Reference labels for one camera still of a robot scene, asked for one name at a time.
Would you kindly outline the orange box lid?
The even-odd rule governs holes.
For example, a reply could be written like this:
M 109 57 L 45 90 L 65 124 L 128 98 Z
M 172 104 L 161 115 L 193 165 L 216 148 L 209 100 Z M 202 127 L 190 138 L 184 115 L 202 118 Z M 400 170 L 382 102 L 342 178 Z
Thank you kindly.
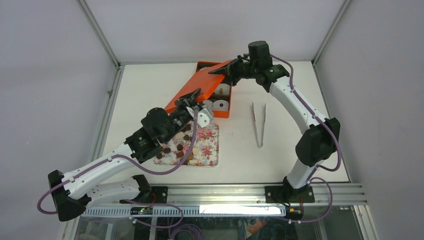
M 221 82 L 225 84 L 224 75 L 208 74 L 208 72 L 210 70 L 219 68 L 225 62 L 199 61 L 197 63 L 196 72 L 194 75 L 167 104 L 167 106 L 164 108 L 165 111 L 167 112 L 167 107 L 175 106 L 175 101 L 178 100 L 181 96 L 191 93 L 197 88 L 201 88 L 201 93 L 197 98 L 197 101 L 199 103 L 203 103 L 203 101 L 207 100 Z

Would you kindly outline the metal tongs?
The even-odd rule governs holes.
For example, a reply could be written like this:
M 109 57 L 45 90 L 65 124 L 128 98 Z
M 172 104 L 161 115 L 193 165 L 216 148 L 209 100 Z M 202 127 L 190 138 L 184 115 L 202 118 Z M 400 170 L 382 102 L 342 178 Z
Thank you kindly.
M 251 103 L 251 113 L 256 145 L 259 149 L 262 149 L 264 146 L 265 125 L 267 119 L 267 104 L 264 103 L 261 107 L 261 111 L 257 111 L 255 102 L 253 101 Z

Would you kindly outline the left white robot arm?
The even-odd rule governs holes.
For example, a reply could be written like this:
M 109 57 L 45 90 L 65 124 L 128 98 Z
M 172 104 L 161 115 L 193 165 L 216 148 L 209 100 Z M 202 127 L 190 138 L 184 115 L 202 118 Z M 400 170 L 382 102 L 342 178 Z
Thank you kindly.
M 55 206 L 52 214 L 57 215 L 59 221 L 67 222 L 79 217 L 88 208 L 112 201 L 147 202 L 151 187 L 143 174 L 119 182 L 103 182 L 132 167 L 157 176 L 179 169 L 188 159 L 190 150 L 177 165 L 166 171 L 153 171 L 142 164 L 162 153 L 162 145 L 171 141 L 189 122 L 197 126 L 203 109 L 198 102 L 200 93 L 201 89 L 197 88 L 181 96 L 175 101 L 176 108 L 171 113 L 160 107 L 152 108 L 141 120 L 142 127 L 110 153 L 66 173 L 59 170 L 49 173 L 50 189 L 38 201 L 37 209 L 43 214 L 50 214 L 41 207 L 42 201 L 50 195 Z

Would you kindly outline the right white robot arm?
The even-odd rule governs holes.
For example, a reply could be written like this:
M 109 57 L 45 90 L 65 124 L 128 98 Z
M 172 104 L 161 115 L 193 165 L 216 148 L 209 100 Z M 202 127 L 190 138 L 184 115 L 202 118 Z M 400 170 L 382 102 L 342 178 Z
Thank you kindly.
M 309 186 L 318 169 L 337 171 L 342 163 L 339 144 L 341 124 L 337 118 L 326 118 L 315 109 L 294 85 L 294 68 L 285 60 L 274 64 L 264 40 L 248 44 L 248 53 L 214 66 L 209 75 L 223 75 L 234 87 L 241 79 L 256 83 L 278 100 L 297 124 L 302 137 L 295 146 L 297 160 L 282 181 L 281 196 L 289 203 L 296 202 Z

